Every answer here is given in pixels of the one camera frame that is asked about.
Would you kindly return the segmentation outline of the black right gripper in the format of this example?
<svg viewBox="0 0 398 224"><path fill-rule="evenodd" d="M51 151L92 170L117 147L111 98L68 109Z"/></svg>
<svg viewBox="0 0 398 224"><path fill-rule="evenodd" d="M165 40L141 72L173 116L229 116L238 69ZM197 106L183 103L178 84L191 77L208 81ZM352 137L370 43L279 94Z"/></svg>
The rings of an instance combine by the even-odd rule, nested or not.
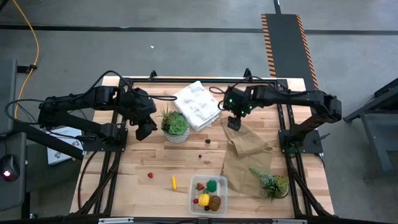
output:
<svg viewBox="0 0 398 224"><path fill-rule="evenodd" d="M229 116L228 117L228 127L232 130L239 131L241 128L241 117L245 117L246 115L251 113L251 106L247 104L240 104L240 105L232 105L229 109L232 114L235 115L234 118Z"/></svg>

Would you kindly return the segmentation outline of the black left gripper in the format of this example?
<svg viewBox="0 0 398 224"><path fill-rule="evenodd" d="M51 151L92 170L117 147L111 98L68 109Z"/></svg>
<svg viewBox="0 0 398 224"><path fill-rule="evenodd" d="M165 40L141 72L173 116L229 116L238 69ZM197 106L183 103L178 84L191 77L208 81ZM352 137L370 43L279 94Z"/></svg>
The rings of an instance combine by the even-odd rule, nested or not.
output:
<svg viewBox="0 0 398 224"><path fill-rule="evenodd" d="M157 111L153 99L143 99L137 101L133 112L134 116L130 119L130 125L138 125L136 129L136 139L142 141L152 133L152 126L155 126L151 114Z"/></svg>

